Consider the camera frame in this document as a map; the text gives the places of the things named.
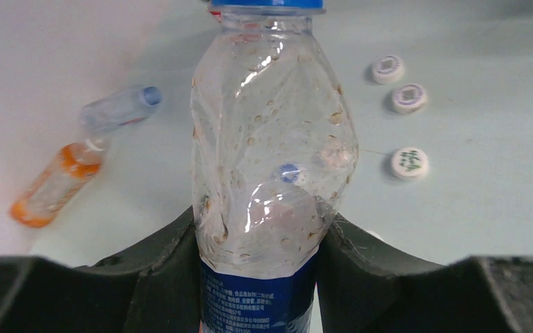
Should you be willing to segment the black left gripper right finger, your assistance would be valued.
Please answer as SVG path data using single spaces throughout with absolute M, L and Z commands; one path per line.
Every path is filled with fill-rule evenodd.
M 337 215 L 317 264 L 324 332 L 533 332 L 533 256 L 443 266 Z

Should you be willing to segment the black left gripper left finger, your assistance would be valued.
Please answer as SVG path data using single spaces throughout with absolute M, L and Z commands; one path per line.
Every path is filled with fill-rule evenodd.
M 197 332 L 193 213 L 92 266 L 0 257 L 0 332 Z

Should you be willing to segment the Pepsi bottle blue label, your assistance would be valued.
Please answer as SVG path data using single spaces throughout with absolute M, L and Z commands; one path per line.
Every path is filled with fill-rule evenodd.
M 202 332 L 308 332 L 317 253 L 357 166 L 344 92 L 312 32 L 322 10 L 212 6 L 221 31 L 191 90 Z M 322 167 L 327 142 L 347 169 Z M 300 184 L 275 179 L 297 163 Z

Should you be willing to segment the blue bottle cap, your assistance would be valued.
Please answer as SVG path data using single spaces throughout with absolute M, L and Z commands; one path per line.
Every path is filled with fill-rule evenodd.
M 323 0 L 211 0 L 212 6 L 267 6 L 322 10 Z

